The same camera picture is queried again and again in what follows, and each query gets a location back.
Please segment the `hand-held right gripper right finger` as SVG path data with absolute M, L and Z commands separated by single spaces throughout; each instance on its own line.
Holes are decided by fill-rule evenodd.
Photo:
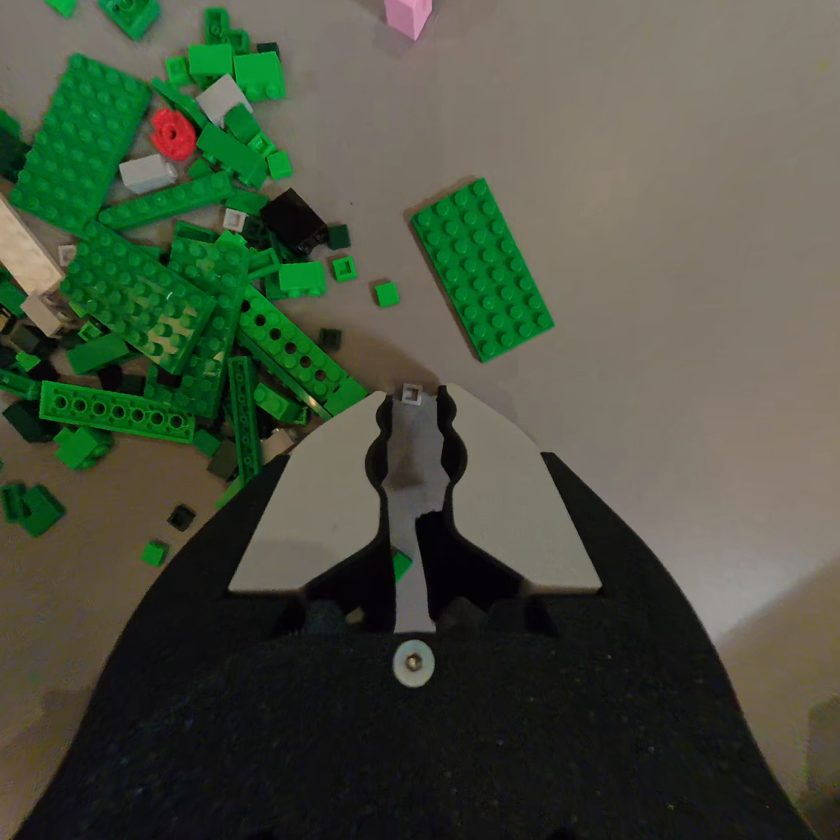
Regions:
M 531 438 L 456 384 L 438 390 L 437 425 L 455 536 L 530 592 L 599 592 L 599 574 Z

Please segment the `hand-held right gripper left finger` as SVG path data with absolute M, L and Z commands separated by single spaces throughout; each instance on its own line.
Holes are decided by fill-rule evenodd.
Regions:
M 291 450 L 232 593 L 301 591 L 385 532 L 391 428 L 392 399 L 373 392 Z

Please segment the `long thin green plate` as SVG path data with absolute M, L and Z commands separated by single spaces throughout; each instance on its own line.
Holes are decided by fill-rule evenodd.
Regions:
M 238 472 L 246 485 L 257 477 L 263 466 L 255 399 L 258 380 L 253 360 L 243 355 L 231 356 L 227 360 L 227 380 L 233 409 Z

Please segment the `green studded baseplate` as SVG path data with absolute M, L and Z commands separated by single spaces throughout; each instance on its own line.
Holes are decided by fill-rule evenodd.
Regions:
M 554 327 L 485 178 L 430 203 L 411 224 L 480 362 Z
M 183 372 L 216 307 L 149 251 L 96 221 L 80 235 L 60 290 L 172 375 Z
M 205 292 L 213 310 L 180 373 L 174 403 L 188 413 L 214 419 L 227 377 L 240 306 L 247 284 L 249 252 L 239 234 L 226 231 L 209 243 L 176 236 L 169 267 Z
M 10 203 L 82 236 L 104 204 L 151 98 L 147 82 L 82 54 L 70 56 Z

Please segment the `shiny black brick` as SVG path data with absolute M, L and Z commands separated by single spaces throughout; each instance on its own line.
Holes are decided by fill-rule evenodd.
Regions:
M 328 242 L 328 226 L 293 188 L 268 201 L 259 216 L 268 230 L 298 256 L 308 257 Z

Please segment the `long white brick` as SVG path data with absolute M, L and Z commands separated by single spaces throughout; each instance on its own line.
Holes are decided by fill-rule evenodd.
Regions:
M 44 296 L 57 291 L 65 277 L 3 193 L 1 262 L 29 296 Z

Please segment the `red round brick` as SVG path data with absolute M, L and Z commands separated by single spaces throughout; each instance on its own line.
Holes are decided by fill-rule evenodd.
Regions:
M 178 111 L 162 108 L 151 120 L 152 142 L 165 158 L 183 163 L 196 150 L 196 130 L 193 123 Z

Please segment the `pile of green toy bricks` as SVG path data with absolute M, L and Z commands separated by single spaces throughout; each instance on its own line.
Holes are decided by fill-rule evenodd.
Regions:
M 92 221 L 143 247 L 170 270 L 176 236 L 212 243 L 226 231 L 238 234 L 248 247 L 247 286 L 276 307 L 279 301 L 321 298 L 327 290 L 326 271 L 312 259 L 320 246 L 308 257 L 296 255 L 259 216 L 261 207 L 272 200 L 265 194 L 266 184 L 284 182 L 293 173 L 288 153 L 271 140 L 254 111 L 256 104 L 278 102 L 287 95 L 278 44 L 252 44 L 248 32 L 231 25 L 226 8 L 208 7 L 203 40 L 164 64 L 164 78 L 146 81 L 152 90 L 150 106 Z M 165 158 L 154 147 L 151 120 L 160 109 L 180 112 L 196 130 L 196 150 L 183 163 Z M 26 142 L 18 121 L 2 111 L 2 193 L 9 203 L 34 140 Z M 11 206 L 66 277 L 80 237 Z M 334 278 L 355 279 L 349 229 L 327 226 Z M 263 465 L 270 458 L 269 446 L 282 453 L 298 441 L 313 417 L 323 420 L 242 348 L 236 334 L 237 330 L 217 415 L 205 419 L 193 414 L 196 431 L 190 445 L 208 459 L 210 472 L 227 485 L 218 508 L 244 485 L 238 472 L 228 385 L 231 356 L 248 356 L 255 364 Z M 12 398 L 3 417 L 25 441 L 53 444 L 58 461 L 75 473 L 96 466 L 109 454 L 117 436 L 140 436 L 40 418 L 44 382 L 141 396 L 186 412 L 173 399 L 180 375 L 154 364 L 71 303 L 60 286 L 48 295 L 29 296 L 3 264 L 2 335 L 2 397 Z M 330 354 L 340 347 L 341 339 L 340 330 L 322 329 L 313 342 L 336 362 Z

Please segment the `pink toy brick pig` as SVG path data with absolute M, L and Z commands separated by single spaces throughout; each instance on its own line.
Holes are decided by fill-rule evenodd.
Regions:
M 417 41 L 433 11 L 433 1 L 384 1 L 385 22 L 389 28 Z

